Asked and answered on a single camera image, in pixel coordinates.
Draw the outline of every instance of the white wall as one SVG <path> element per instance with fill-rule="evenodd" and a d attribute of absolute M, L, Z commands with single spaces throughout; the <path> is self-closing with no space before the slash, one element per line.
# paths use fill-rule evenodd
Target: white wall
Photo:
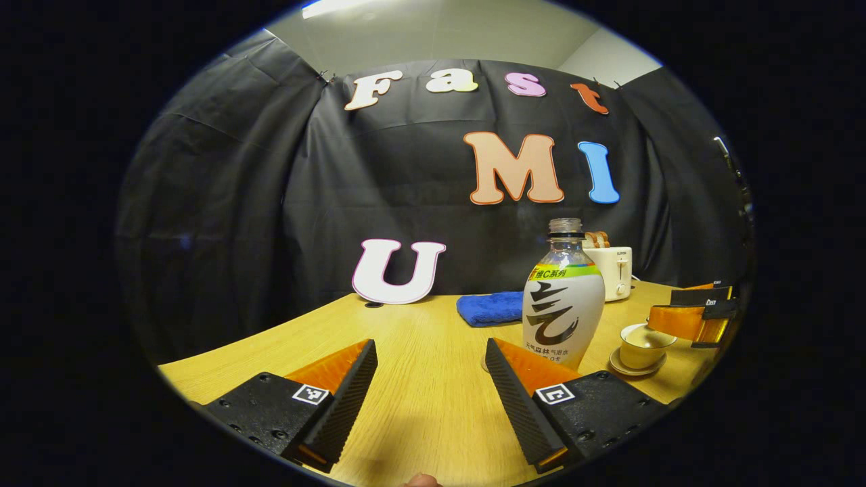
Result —
<path fill-rule="evenodd" d="M 603 85 L 616 88 L 646 75 L 662 66 L 655 58 L 644 53 L 608 29 L 599 29 L 580 45 L 578 50 L 562 63 L 559 71 L 595 78 Z"/>

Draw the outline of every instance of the blue towel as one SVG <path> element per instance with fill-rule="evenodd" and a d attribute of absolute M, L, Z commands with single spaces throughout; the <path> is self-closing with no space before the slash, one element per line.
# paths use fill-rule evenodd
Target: blue towel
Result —
<path fill-rule="evenodd" d="M 465 295 L 457 298 L 457 313 L 460 313 L 470 327 L 475 328 L 518 321 L 522 309 L 522 291 Z"/>

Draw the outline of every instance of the letter m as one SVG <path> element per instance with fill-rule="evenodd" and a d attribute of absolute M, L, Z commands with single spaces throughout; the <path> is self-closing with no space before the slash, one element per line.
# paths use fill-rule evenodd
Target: letter m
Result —
<path fill-rule="evenodd" d="M 497 175 L 514 201 L 523 196 L 529 178 L 533 181 L 527 194 L 530 201 L 556 203 L 565 197 L 556 182 L 550 137 L 527 135 L 516 158 L 495 133 L 470 132 L 463 136 L 463 141 L 475 151 L 478 186 L 469 195 L 472 203 L 495 205 L 502 202 L 505 194 L 496 187 Z"/>

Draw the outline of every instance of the plastic bottle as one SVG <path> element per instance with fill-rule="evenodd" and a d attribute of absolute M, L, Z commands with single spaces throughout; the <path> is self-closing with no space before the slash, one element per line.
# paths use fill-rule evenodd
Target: plastic bottle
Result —
<path fill-rule="evenodd" d="M 548 236 L 523 289 L 524 346 L 577 370 L 601 320 L 604 279 L 583 251 L 579 218 L 551 220 Z"/>

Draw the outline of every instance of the ceiling light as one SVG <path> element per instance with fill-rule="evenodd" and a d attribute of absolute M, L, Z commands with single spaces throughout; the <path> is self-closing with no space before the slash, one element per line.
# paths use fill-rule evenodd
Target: ceiling light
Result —
<path fill-rule="evenodd" d="M 326 14 L 339 9 L 357 7 L 362 3 L 370 1 L 371 0 L 319 0 L 318 2 L 310 3 L 308 6 L 301 9 L 301 16 L 304 18 L 310 18 L 312 16 Z"/>

